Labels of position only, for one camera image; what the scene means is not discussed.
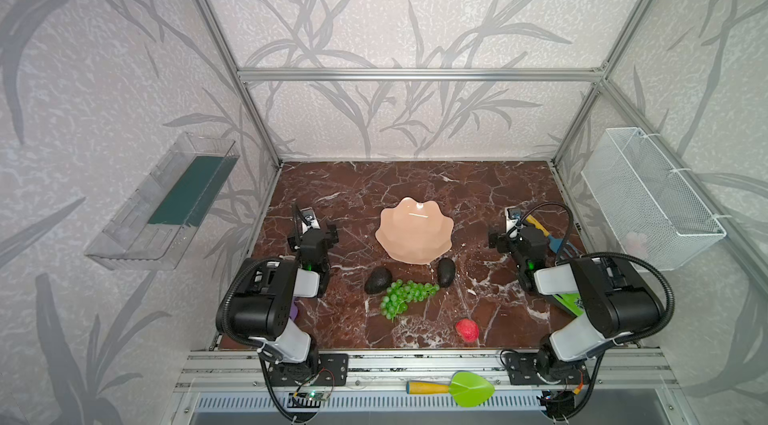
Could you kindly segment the dark fake avocado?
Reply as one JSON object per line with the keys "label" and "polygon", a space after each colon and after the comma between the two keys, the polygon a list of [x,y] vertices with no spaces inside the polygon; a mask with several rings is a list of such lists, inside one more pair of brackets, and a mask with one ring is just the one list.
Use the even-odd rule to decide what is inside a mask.
{"label": "dark fake avocado", "polygon": [[440,288],[450,287],[456,277],[456,264],[450,258],[441,258],[437,265],[437,284]]}
{"label": "dark fake avocado", "polygon": [[376,267],[368,276],[364,291],[368,295],[384,292],[393,282],[392,272],[384,266]]}

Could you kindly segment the green fake grape bunch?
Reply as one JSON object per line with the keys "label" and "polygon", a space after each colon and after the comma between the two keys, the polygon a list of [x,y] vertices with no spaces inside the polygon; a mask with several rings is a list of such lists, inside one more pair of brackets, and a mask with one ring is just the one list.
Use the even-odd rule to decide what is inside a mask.
{"label": "green fake grape bunch", "polygon": [[440,290],[438,284],[416,283],[413,281],[393,282],[385,291],[379,310],[388,320],[393,321],[405,313],[412,303],[420,303],[433,297]]}

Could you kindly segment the pink scalloped fruit bowl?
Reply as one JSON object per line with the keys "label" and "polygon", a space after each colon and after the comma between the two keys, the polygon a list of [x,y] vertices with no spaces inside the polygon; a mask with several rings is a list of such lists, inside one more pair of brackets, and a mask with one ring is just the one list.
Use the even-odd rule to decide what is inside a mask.
{"label": "pink scalloped fruit bowl", "polygon": [[429,265],[452,248],[454,221],[435,201],[403,198],[384,208],[375,238],[394,260],[410,265]]}

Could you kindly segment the red fake strawberry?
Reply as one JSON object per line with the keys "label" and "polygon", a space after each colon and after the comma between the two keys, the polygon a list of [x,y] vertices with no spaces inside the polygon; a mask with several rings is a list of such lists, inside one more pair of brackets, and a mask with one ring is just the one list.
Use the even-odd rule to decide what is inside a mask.
{"label": "red fake strawberry", "polygon": [[471,319],[459,320],[455,325],[455,329],[465,343],[476,342],[479,339],[479,326]]}

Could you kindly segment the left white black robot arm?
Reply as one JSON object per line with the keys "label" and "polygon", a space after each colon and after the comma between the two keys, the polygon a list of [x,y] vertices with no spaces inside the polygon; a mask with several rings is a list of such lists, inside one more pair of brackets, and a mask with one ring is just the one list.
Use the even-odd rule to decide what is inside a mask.
{"label": "left white black robot arm", "polygon": [[338,243],[337,227],[320,225],[310,207],[292,208],[294,234],[289,254],[247,258],[225,293],[216,314],[219,333],[253,347],[276,370],[319,370],[316,340],[291,317],[296,298],[321,298],[331,279],[329,250]]}

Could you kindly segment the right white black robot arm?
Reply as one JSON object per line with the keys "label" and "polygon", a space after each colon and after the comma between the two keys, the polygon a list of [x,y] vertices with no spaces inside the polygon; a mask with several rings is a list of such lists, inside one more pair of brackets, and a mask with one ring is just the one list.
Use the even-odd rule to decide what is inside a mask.
{"label": "right white black robot arm", "polygon": [[519,287],[570,314],[563,328],[542,338],[534,352],[504,350],[501,363],[513,384],[587,380],[586,363],[607,350],[663,330],[675,311],[668,280],[646,261],[624,253],[571,255],[529,212],[507,207],[505,229],[490,231],[491,248],[511,257]]}

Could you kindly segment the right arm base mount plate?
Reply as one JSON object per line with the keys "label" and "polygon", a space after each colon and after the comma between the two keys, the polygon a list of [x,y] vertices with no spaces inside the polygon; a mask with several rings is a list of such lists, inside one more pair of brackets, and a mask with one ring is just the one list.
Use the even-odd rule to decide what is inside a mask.
{"label": "right arm base mount plate", "polygon": [[564,362],[554,355],[504,349],[500,361],[512,385],[577,386],[589,382],[583,360]]}

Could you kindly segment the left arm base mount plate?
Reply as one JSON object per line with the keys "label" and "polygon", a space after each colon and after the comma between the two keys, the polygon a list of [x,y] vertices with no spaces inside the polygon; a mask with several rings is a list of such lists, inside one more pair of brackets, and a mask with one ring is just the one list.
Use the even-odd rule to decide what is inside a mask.
{"label": "left arm base mount plate", "polygon": [[344,386],[349,371],[349,355],[346,353],[310,354],[300,363],[269,364],[267,376],[272,386]]}

